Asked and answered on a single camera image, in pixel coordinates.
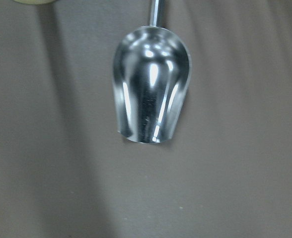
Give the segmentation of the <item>metal scoop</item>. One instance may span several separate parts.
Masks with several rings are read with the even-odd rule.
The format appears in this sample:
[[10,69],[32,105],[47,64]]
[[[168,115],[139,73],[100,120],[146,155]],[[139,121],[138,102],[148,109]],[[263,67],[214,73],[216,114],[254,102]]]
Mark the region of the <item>metal scoop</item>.
[[151,3],[149,25],[127,34],[113,60],[118,131],[136,143],[173,137],[191,78],[186,45],[162,27],[162,0]]

